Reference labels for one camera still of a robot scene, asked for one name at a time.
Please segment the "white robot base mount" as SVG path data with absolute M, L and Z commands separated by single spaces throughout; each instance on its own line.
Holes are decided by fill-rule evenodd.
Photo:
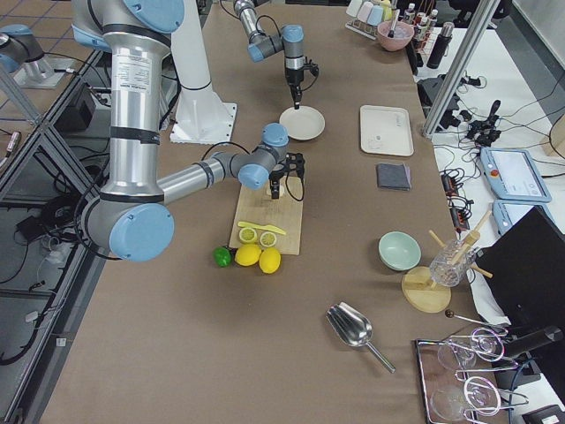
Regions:
M 214 91 L 195 1 L 184 1 L 184 20 L 171 36 L 171 53 L 181 92 L 170 139 L 176 143 L 230 141 L 237 105 Z

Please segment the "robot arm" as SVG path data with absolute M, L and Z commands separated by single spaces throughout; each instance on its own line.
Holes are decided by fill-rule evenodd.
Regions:
M 289 24 L 277 28 L 276 34 L 269 34 L 260 25 L 260 19 L 266 15 L 258 15 L 256 8 L 265 1 L 233 1 L 233 11 L 241 22 L 248 38 L 247 51 L 254 63 L 265 60 L 276 53 L 284 53 L 284 75 L 293 101 L 293 107 L 301 106 L 302 88 L 305 72 L 308 71 L 317 79 L 319 66 L 305 55 L 304 30 L 300 25 Z
M 169 203 L 227 177 L 260 189 L 285 158 L 289 135 L 283 125 L 269 124 L 249 154 L 216 153 L 159 178 L 165 57 L 173 58 L 179 80 L 176 140 L 224 142 L 235 119 L 236 106 L 223 102 L 212 88 L 196 4 L 76 1 L 72 11 L 76 41 L 112 58 L 109 180 L 85 207 L 82 227 L 118 258 L 148 261 L 173 238 Z

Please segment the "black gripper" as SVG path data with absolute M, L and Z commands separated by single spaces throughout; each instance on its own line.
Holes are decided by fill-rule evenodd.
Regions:
M 284 74 L 287 85 L 290 88 L 293 107 L 295 110 L 300 108 L 303 89 L 301 87 L 304 81 L 304 73 L 308 71 L 317 79 L 319 75 L 319 66 L 307 57 L 286 57 L 284 59 Z
M 283 176 L 289 176 L 291 172 L 304 180 L 305 175 L 305 159 L 301 153 L 287 153 L 285 158 L 281 160 L 269 174 L 270 193 L 272 200 L 278 200 L 281 195 L 280 186 L 278 185 Z

